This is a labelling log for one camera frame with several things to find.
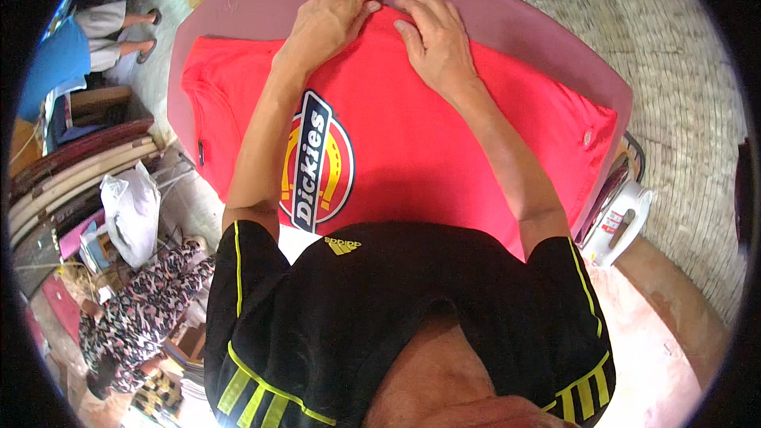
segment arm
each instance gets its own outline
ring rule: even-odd
[[[398,0],[396,5],[417,25],[403,20],[394,23],[410,64],[425,84],[460,113],[481,145],[518,220],[526,259],[542,240],[570,236],[566,212],[552,182],[476,74],[457,9],[442,0]]]
[[[309,0],[298,10],[290,36],[272,70],[243,137],[222,232],[235,220],[252,220],[278,241],[280,177],[288,132],[309,75],[352,42],[375,0]]]

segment foot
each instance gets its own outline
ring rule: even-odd
[[[145,42],[145,45],[140,48],[140,53],[138,53],[138,65],[142,65],[143,63],[147,62],[147,59],[151,56],[151,53],[153,53],[153,51],[156,49],[157,43],[158,41],[155,38],[149,42]]]
[[[150,12],[146,14],[149,19],[151,19],[151,23],[153,25],[158,25],[161,23],[161,12],[157,8],[151,9]]]

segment floral clothing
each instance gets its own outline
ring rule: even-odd
[[[148,379],[140,366],[154,357],[174,329],[187,305],[214,274],[214,258],[194,267],[189,262],[200,252],[188,242],[138,273],[104,304],[96,322],[84,312],[79,319],[79,347],[84,361],[98,372],[101,355],[108,351],[119,361],[111,384],[119,393],[132,393]]]

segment woven mat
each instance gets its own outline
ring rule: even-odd
[[[642,235],[725,323],[737,311],[734,167],[747,134],[729,58],[698,0],[525,0],[598,53],[632,87],[629,132],[657,194]]]

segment person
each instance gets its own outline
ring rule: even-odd
[[[146,14],[126,12],[126,2],[92,7],[62,20],[59,27],[34,51],[17,107],[19,118],[36,122],[41,103],[59,86],[77,82],[84,75],[113,67],[119,57],[139,52],[144,63],[155,50],[157,41],[114,42],[105,37],[138,23],[158,25],[161,12]]]
[[[164,340],[214,274],[213,257],[192,264],[202,258],[204,244],[203,237],[191,237],[140,271],[105,306],[82,302],[79,347],[93,395],[104,400],[111,389],[133,393],[157,373]]]
[[[156,49],[155,38],[140,42],[114,42],[105,37],[139,23],[158,25],[161,23],[161,12],[154,8],[145,14],[127,13],[127,2],[121,0],[81,10],[74,14],[74,21],[88,39],[90,72],[93,73],[108,70],[117,64],[119,57],[133,52],[139,52],[138,64],[145,63]]]
[[[396,6],[414,21],[394,23],[409,63],[480,143],[528,260],[474,229],[387,222],[340,229],[289,265],[278,208],[294,109],[310,74],[381,7],[309,0],[272,58],[222,215],[205,346],[215,416],[225,426],[591,426],[614,392],[613,357],[553,184],[478,77],[456,7]]]

